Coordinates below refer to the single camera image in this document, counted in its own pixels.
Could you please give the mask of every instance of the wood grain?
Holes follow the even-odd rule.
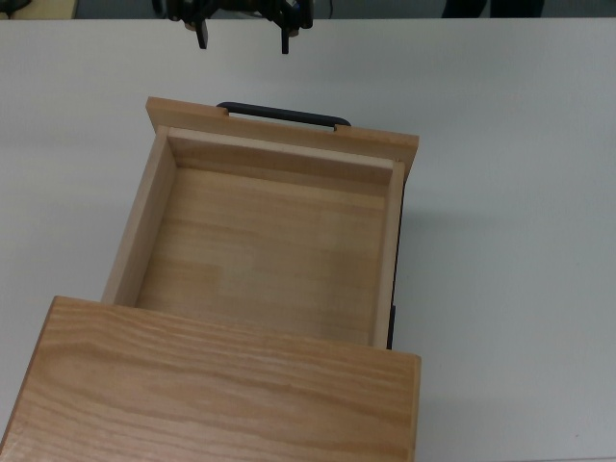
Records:
[[[411,460],[420,359],[57,298],[0,461]]]
[[[367,345],[385,198],[177,168],[137,306]]]
[[[132,306],[137,301],[175,178],[175,160],[167,142],[167,134],[168,127],[163,126],[156,132],[101,299],[103,303]]]
[[[239,139],[185,129],[169,130],[168,142],[179,167],[231,173],[352,193],[384,196],[392,161],[270,141]]]
[[[279,123],[231,117],[222,108],[150,97],[147,112],[159,125],[261,141],[352,153],[404,163],[405,178],[413,164],[419,138],[391,132],[337,126],[336,131],[298,128]]]

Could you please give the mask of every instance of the light wooden board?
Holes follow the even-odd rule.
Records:
[[[396,259],[398,257],[398,233],[404,194],[404,164],[396,162],[386,198],[381,249],[379,252],[378,292],[372,321],[371,345],[387,345],[390,309],[396,278]]]
[[[56,298],[0,461],[412,460],[420,358]]]
[[[32,3],[13,14],[12,19],[72,19],[77,0],[32,0]]]
[[[168,127],[160,126],[152,145],[131,214],[101,301],[132,306],[175,178],[175,160],[167,142]]]
[[[367,345],[384,212],[383,196],[179,167],[137,306]]]
[[[419,138],[413,135],[346,126],[337,126],[333,132],[298,128],[229,116],[222,108],[162,98],[148,98],[146,109],[155,129],[165,125],[390,159],[404,163],[405,178],[419,145]]]

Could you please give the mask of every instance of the black handle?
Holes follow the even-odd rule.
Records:
[[[392,305],[389,311],[389,329],[387,330],[387,349],[392,349],[394,344],[394,324],[396,323],[396,305]]]
[[[309,123],[311,125],[331,128],[334,128],[336,125],[346,125],[350,127],[348,120],[332,115],[301,113],[298,111],[288,111],[286,109],[268,108],[267,106],[231,102],[220,103],[218,107],[226,109],[229,113],[243,114],[245,116],[276,118],[278,120]]]

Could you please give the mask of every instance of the white tabletop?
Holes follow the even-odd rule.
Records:
[[[395,348],[417,460],[616,457],[611,19],[0,26],[0,431],[53,295],[97,300],[153,141],[148,95],[417,134]]]

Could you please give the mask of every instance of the white table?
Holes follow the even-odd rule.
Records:
[[[147,95],[418,134],[395,348],[418,461],[616,457],[611,19],[0,27],[0,431],[53,295],[98,299],[153,132]]]

